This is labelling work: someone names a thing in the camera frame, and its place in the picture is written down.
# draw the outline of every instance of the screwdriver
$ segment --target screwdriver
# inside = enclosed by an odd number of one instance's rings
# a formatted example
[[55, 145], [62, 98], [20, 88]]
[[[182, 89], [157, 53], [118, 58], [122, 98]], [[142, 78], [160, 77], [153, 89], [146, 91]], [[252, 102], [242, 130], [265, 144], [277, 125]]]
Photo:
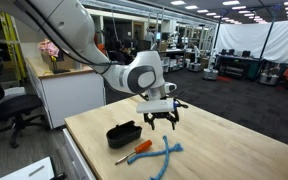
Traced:
[[124, 156], [120, 160], [116, 161], [115, 166], [120, 164], [120, 163], [122, 163], [123, 161], [125, 161], [128, 157], [132, 156], [133, 154], [138, 154], [138, 153], [141, 153], [141, 152], [145, 151], [151, 145], [152, 145], [152, 141], [151, 140], [145, 141], [144, 143], [140, 144], [139, 146], [137, 146], [135, 148], [135, 152], [133, 152], [130, 155]]

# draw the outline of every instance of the black chair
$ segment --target black chair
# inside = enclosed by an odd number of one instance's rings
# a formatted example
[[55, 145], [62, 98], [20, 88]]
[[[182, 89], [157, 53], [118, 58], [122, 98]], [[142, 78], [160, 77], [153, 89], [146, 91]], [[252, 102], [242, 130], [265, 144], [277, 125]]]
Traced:
[[22, 129], [25, 129], [25, 127], [40, 126], [46, 130], [49, 129], [49, 126], [45, 123], [31, 122], [38, 117], [40, 117], [41, 120], [45, 120], [44, 115], [33, 116], [26, 120], [24, 120], [22, 117], [23, 115], [29, 115], [32, 110], [42, 106], [42, 101], [36, 95], [30, 94], [16, 96], [14, 98], [3, 101], [0, 104], [0, 122], [8, 121], [10, 118], [14, 118], [10, 126], [0, 129], [0, 133], [14, 129], [10, 140], [10, 145], [12, 148], [18, 147], [18, 144], [16, 143], [16, 137]]
[[117, 61], [121, 64], [125, 64], [126, 58], [123, 55], [123, 53], [121, 52], [117, 52], [117, 51], [109, 51], [108, 52], [108, 57], [110, 60], [112, 61]]

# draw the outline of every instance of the gray carpet floor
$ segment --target gray carpet floor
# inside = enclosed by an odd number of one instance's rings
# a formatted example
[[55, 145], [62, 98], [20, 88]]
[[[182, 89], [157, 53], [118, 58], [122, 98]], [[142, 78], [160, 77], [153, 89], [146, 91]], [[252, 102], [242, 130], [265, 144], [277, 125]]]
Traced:
[[[164, 77], [178, 85], [172, 94], [188, 91], [181, 100], [288, 144], [288, 90], [248, 80], [204, 81], [201, 73], [186, 70], [171, 72]], [[29, 83], [25, 83], [25, 87], [28, 92], [34, 92]], [[107, 87], [106, 96], [107, 104], [110, 104], [131, 95]], [[0, 127], [9, 123], [0, 123]], [[17, 149], [9, 146], [10, 135], [11, 132], [0, 135], [0, 177], [51, 157], [58, 173], [66, 172], [68, 179], [76, 179], [60, 128], [51, 131], [26, 128], [23, 136], [18, 138], [20, 146]]]
[[[181, 100], [288, 144], [288, 90], [249, 80], [205, 81], [187, 70], [164, 78], [178, 86], [171, 95], [187, 91]], [[106, 95], [111, 102], [129, 97], [111, 89]]]

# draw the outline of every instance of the wooden tabletop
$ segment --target wooden tabletop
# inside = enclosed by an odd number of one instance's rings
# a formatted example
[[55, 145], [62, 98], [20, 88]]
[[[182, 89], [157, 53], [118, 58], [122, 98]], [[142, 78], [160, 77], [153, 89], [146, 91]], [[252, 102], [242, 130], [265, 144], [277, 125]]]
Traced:
[[[168, 137], [170, 146], [179, 142], [184, 151], [170, 153], [162, 179], [288, 179], [288, 145], [190, 104], [189, 109], [179, 109], [176, 130], [164, 119], [155, 120], [152, 130], [135, 111], [141, 101], [134, 96], [65, 119], [98, 179], [155, 177], [164, 164], [164, 155], [138, 159], [131, 165], [114, 163], [148, 139], [153, 142], [149, 152], [164, 150], [163, 135]], [[120, 149], [109, 148], [106, 132], [130, 120], [143, 128], [141, 138]]]
[[84, 66], [81, 70], [69, 69], [70, 72], [53, 74], [53, 72], [50, 71], [49, 66], [44, 63], [41, 58], [26, 58], [26, 62], [30, 64], [39, 79], [56, 78], [62, 76], [71, 76], [74, 74], [95, 72], [89, 66]]

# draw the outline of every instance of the blue rope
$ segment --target blue rope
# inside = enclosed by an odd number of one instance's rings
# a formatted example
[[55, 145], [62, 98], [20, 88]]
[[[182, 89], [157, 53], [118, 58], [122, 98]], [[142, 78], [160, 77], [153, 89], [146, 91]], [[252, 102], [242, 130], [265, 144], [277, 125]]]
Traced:
[[[180, 151], [183, 151], [183, 147], [181, 146], [180, 143], [176, 143], [174, 145], [174, 147], [171, 147], [169, 148], [169, 151], [170, 152], [180, 152]], [[162, 150], [162, 151], [157, 151], [157, 152], [147, 152], [147, 153], [140, 153], [140, 154], [137, 154], [135, 156], [132, 156], [131, 158], [129, 158], [127, 160], [127, 163], [128, 164], [132, 164], [134, 161], [136, 161], [137, 159], [139, 158], [142, 158], [142, 157], [151, 157], [151, 156], [159, 156], [159, 155], [163, 155], [165, 154], [166, 150]]]
[[168, 149], [167, 137], [163, 136], [163, 139], [164, 139], [164, 142], [165, 142], [165, 150], [166, 150], [165, 151], [164, 165], [163, 165], [162, 169], [160, 170], [160, 172], [157, 174], [157, 176], [155, 178], [151, 177], [150, 180], [159, 180], [163, 176], [163, 174], [164, 174], [164, 172], [165, 172], [165, 170], [166, 170], [166, 168], [168, 166], [168, 161], [169, 161], [169, 158], [170, 158], [170, 151]]
[[157, 174], [157, 176], [155, 178], [150, 177], [150, 180], [159, 180], [163, 176], [163, 174], [164, 174], [164, 172], [168, 166], [169, 153], [174, 152], [174, 151], [183, 151], [184, 150], [183, 147], [181, 146], [181, 144], [179, 144], [179, 143], [176, 143], [174, 145], [174, 147], [169, 148], [166, 136], [163, 136], [163, 140], [165, 142], [165, 147], [166, 147], [165, 150], [157, 151], [157, 152], [148, 152], [148, 153], [137, 154], [137, 155], [131, 157], [130, 159], [128, 159], [127, 163], [131, 164], [135, 160], [137, 160], [138, 158], [142, 158], [142, 157], [158, 156], [158, 155], [165, 154], [165, 161], [164, 161], [164, 165], [163, 165], [162, 169], [160, 170], [160, 172]]

